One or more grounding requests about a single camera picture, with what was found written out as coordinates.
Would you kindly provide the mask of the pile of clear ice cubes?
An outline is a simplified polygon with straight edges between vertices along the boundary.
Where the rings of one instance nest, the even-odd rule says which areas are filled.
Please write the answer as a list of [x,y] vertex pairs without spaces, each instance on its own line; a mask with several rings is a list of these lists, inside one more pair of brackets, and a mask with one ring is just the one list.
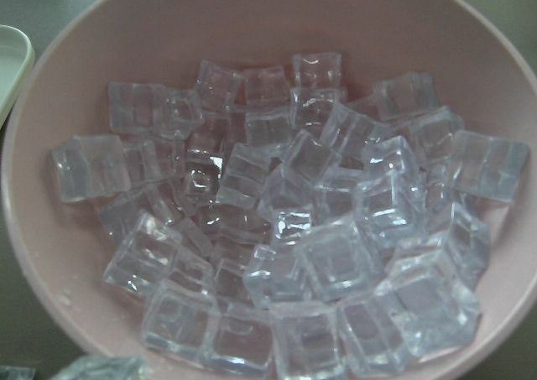
[[109,129],[52,150],[143,302],[150,350],[266,379],[393,376],[474,340],[484,201],[509,203],[529,146],[469,131],[409,72],[347,98],[337,52],[195,86],[112,81]]

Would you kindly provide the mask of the pink bowl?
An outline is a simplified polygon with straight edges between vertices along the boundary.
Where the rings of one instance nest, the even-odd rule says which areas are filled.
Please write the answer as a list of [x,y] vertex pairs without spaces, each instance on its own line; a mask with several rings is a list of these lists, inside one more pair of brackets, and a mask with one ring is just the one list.
[[[536,18],[536,0],[491,0]],[[236,69],[339,51],[351,96],[409,70],[472,131],[536,145],[536,77],[464,0],[1,0],[46,45],[1,136],[1,362],[43,378],[79,355],[139,356],[151,379],[216,373],[146,349],[143,305],[102,281],[113,252],[89,205],[59,200],[50,150],[107,130],[109,81],[187,87],[202,60]]]

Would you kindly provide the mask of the cream serving tray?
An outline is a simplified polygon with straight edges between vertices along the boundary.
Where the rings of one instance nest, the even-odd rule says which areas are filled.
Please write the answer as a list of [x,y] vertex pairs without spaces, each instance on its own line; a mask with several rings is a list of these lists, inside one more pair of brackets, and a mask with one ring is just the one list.
[[1,25],[1,126],[8,119],[34,67],[35,53],[23,31]]

